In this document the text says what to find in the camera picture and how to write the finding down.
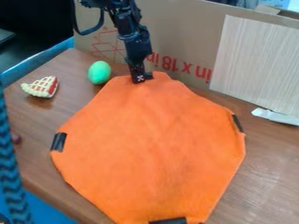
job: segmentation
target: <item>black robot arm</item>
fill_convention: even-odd
[[[145,73],[143,63],[145,58],[152,54],[150,33],[146,26],[140,24],[142,15],[135,0],[80,0],[80,3],[88,8],[99,8],[101,16],[95,27],[80,31],[75,15],[73,15],[75,31],[80,35],[87,35],[99,30],[104,24],[104,12],[106,11],[118,30],[118,38],[125,43],[126,62],[129,65],[132,81],[140,83],[152,79],[151,73]]]

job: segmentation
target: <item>wooden table surface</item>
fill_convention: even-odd
[[[16,148],[24,186],[88,224],[112,221],[63,181],[49,147],[56,129],[101,89],[86,78],[96,60],[68,50],[4,91],[11,127],[24,139]],[[117,75],[128,72],[123,65],[112,67]],[[28,96],[19,86],[49,75],[58,76],[60,83],[52,99]],[[212,91],[193,91],[234,111],[247,134],[245,160],[207,224],[299,223],[299,128],[253,117],[253,104]]]

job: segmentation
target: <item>orange cloth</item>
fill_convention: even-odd
[[[205,222],[245,156],[232,112],[166,73],[113,78],[59,132],[65,181],[116,223]]]

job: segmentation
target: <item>green tennis ball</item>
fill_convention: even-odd
[[[93,84],[104,84],[110,78],[111,66],[102,60],[96,61],[88,68],[87,77]]]

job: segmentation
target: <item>wooden panel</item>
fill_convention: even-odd
[[[299,116],[299,31],[226,17],[211,89]]]
[[[64,182],[49,147],[56,129],[100,90],[86,78],[95,60],[68,50],[5,90],[11,126],[24,139],[17,146],[17,161],[25,187],[87,224],[112,221]],[[112,67],[114,74],[128,72],[125,66]],[[19,87],[48,75],[60,80],[52,99],[28,96]],[[252,116],[256,106],[245,101],[213,91],[193,91],[234,111],[247,134],[245,160],[207,224],[299,223],[299,129]]]

